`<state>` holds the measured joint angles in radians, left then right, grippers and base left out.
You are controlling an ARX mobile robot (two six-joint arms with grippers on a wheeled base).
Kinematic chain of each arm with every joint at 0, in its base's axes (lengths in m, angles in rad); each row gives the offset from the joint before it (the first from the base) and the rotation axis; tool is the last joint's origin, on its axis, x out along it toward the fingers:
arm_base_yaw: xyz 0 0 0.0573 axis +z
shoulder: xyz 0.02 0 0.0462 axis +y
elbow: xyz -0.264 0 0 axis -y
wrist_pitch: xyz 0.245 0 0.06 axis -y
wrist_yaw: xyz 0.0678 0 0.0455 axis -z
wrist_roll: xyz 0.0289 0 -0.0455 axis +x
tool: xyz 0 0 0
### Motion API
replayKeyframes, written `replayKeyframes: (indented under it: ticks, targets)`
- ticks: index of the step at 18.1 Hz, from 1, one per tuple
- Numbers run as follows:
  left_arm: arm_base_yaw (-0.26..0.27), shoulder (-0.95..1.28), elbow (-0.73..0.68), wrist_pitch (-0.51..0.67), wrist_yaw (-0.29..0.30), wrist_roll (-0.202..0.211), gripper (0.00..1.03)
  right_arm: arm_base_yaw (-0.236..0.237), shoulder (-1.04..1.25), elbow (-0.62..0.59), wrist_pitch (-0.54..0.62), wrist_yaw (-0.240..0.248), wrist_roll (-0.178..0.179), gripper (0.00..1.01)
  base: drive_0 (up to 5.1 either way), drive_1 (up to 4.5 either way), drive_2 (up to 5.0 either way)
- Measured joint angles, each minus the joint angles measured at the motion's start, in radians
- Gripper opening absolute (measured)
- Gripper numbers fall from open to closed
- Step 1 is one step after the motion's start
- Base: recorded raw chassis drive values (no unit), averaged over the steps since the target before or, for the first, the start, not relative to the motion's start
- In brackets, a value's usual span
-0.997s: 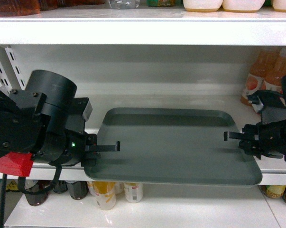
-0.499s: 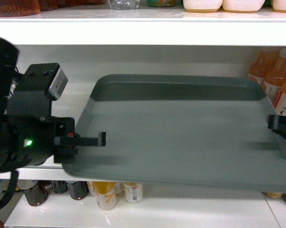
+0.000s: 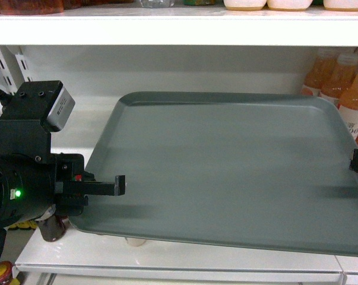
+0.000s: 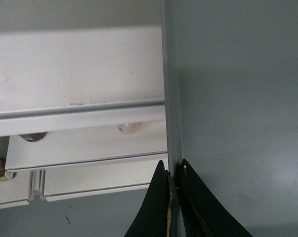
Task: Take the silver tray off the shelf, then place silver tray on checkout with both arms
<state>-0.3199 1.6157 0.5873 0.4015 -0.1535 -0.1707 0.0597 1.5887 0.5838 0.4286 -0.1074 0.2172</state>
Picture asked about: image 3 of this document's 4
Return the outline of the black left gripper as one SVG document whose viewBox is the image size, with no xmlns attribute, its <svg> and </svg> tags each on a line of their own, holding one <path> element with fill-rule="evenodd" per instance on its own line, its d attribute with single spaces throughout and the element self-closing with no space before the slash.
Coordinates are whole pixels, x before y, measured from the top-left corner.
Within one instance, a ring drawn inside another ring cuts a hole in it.
<svg viewBox="0 0 358 285">
<path fill-rule="evenodd" d="M 55 206 L 55 215 L 75 217 L 88 205 L 87 195 L 121 196 L 126 190 L 126 176 L 117 175 L 113 182 L 95 181 L 94 175 L 84 170 L 81 154 L 55 154 L 51 169 L 49 201 Z"/>
</svg>

